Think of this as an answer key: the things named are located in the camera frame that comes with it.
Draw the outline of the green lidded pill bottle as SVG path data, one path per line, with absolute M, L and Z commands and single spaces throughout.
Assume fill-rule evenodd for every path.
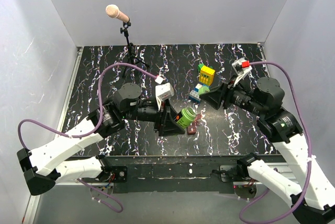
M 196 111 L 191 107 L 185 107 L 176 115 L 174 121 L 185 129 L 191 125 L 195 118 Z

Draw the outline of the brown weekly pill organizer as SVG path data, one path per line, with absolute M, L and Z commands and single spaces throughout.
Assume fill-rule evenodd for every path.
M 193 122 L 187 127 L 187 134 L 194 135 L 197 132 L 197 125 L 202 119 L 202 114 L 197 114 Z

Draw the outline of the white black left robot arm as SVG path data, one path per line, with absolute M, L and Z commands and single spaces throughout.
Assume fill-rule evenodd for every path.
M 69 158 L 123 130 L 126 120 L 153 122 L 160 137 L 184 134 L 174 120 L 177 113 L 169 102 L 174 96 L 170 83 L 156 86 L 154 98 L 141 100 L 140 96 L 141 88 L 127 83 L 68 132 L 59 133 L 38 148 L 19 150 L 17 157 L 31 195 L 41 195 L 58 183 L 78 178 L 106 182 L 113 176 L 121 180 L 120 171 L 112 169 L 103 156 L 72 161 Z

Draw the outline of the green bottle lid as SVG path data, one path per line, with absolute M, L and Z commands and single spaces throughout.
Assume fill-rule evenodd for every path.
M 210 91 L 210 89 L 209 89 L 208 86 L 202 86 L 201 88 L 199 88 L 199 90 L 198 90 L 198 94 L 199 94 L 199 95 L 202 95 L 202 94 L 205 94 L 205 93 L 207 93 L 207 92 L 209 92 L 209 91 Z

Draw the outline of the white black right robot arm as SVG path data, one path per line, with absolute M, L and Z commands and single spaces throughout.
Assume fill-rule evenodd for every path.
M 334 186 L 317 161 L 308 155 L 306 136 L 293 114 L 282 107 L 285 93 L 276 79 L 262 77 L 253 90 L 235 80 L 201 94 L 200 98 L 214 109 L 230 105 L 255 114 L 257 126 L 280 152 L 296 181 L 274 171 L 259 156 L 249 154 L 237 161 L 237 176 L 255 179 L 279 196 L 299 223 L 329 223 L 334 220 Z

